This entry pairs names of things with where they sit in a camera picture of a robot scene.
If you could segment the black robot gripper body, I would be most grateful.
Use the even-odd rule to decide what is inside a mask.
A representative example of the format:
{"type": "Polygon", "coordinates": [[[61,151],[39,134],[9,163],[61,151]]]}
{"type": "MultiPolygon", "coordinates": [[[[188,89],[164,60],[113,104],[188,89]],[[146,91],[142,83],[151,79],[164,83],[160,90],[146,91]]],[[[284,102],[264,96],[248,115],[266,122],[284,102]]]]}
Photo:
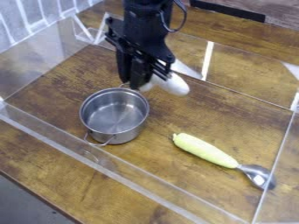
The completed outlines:
{"type": "Polygon", "coordinates": [[[164,43],[171,23],[174,0],[123,0],[124,19],[107,18],[107,41],[134,58],[143,59],[152,67],[166,63],[168,73],[175,61],[164,43]]]}

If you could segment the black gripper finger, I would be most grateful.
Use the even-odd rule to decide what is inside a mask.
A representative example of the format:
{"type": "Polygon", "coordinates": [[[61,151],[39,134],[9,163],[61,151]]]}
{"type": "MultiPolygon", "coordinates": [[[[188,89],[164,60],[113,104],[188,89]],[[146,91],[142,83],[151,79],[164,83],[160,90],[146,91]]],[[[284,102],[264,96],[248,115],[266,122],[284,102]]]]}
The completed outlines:
{"type": "Polygon", "coordinates": [[[129,82],[132,56],[120,50],[116,51],[116,65],[120,80],[129,82]]]}
{"type": "Polygon", "coordinates": [[[132,59],[129,87],[138,90],[151,79],[150,64],[139,58],[132,59]]]}

